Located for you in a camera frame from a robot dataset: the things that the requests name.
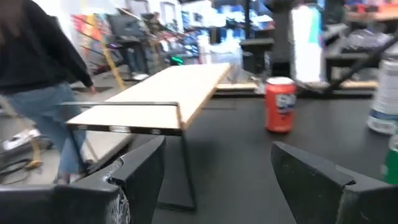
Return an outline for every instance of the orange soda can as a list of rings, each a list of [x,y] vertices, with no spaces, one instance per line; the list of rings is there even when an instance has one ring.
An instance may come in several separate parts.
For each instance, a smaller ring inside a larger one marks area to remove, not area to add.
[[[293,110],[296,103],[294,81],[286,77],[267,79],[265,106],[266,128],[287,133],[293,128]]]

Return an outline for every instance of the workshop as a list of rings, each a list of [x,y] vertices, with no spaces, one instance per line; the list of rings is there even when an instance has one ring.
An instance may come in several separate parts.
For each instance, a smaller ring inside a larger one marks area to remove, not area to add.
[[[397,86],[398,0],[0,0],[0,223],[396,224]]]

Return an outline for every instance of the long hair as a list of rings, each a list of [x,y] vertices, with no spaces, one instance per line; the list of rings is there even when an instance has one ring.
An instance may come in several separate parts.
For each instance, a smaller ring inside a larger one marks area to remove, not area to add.
[[[21,34],[24,0],[0,0],[0,46]]]

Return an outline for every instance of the green bottle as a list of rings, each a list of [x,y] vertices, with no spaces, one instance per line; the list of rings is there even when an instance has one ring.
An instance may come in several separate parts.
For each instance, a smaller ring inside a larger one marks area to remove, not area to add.
[[[388,184],[398,184],[398,133],[390,138],[389,152],[383,167],[385,181]]]

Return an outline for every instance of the black sweater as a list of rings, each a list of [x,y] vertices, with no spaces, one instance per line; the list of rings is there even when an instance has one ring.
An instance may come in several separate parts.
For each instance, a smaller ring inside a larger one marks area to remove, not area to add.
[[[21,35],[0,46],[0,94],[57,85],[73,75],[92,86],[87,67],[59,26],[36,3],[24,1]]]

